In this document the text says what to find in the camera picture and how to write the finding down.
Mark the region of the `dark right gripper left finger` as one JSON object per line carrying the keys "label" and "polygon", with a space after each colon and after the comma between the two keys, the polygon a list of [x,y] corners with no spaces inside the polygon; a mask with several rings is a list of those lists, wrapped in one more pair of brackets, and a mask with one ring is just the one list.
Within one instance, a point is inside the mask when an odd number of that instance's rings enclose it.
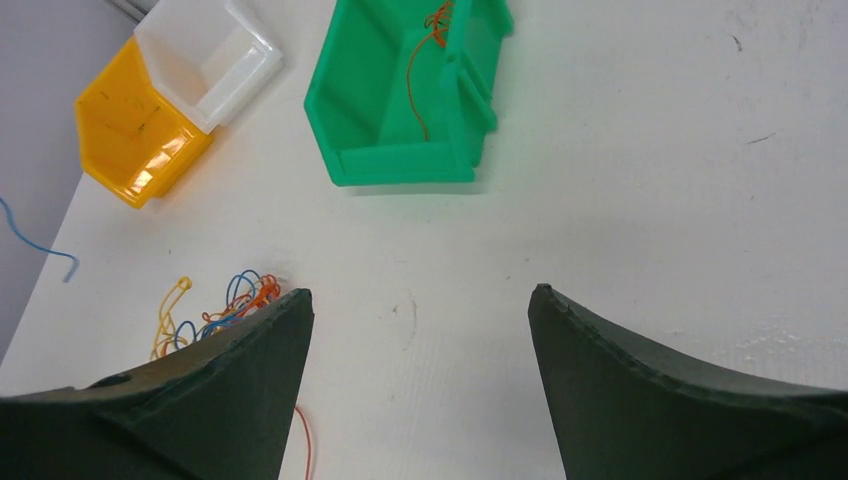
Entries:
{"label": "dark right gripper left finger", "polygon": [[275,479],[314,325],[296,289],[84,389],[1,401],[5,479]]}

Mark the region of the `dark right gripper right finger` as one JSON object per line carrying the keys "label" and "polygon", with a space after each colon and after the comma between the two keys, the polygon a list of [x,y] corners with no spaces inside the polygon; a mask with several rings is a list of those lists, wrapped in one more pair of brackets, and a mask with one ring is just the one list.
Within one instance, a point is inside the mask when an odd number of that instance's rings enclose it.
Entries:
{"label": "dark right gripper right finger", "polygon": [[847,394],[757,377],[621,327],[547,284],[528,320],[570,479],[843,479]]}

